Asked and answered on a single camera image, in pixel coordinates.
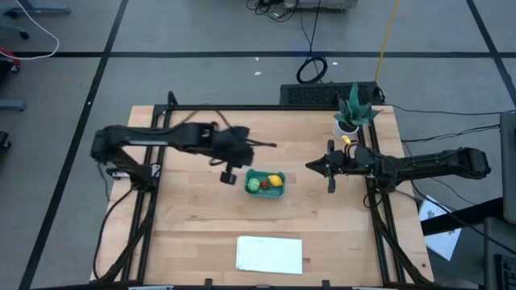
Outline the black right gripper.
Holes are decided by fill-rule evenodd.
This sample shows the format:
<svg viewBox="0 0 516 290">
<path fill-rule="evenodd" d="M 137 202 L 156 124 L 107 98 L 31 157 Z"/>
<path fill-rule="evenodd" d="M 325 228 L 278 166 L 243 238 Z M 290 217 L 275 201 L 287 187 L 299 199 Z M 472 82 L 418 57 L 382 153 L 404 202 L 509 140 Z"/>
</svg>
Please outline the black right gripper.
<svg viewBox="0 0 516 290">
<path fill-rule="evenodd" d="M 335 175 L 359 175 L 367 174 L 367 168 L 360 165 L 352 158 L 347 150 L 335 150 L 335 141 L 327 142 L 327 153 L 320 159 L 310 161 L 306 167 L 328 178 L 328 192 L 334 193 L 336 189 Z"/>
</svg>

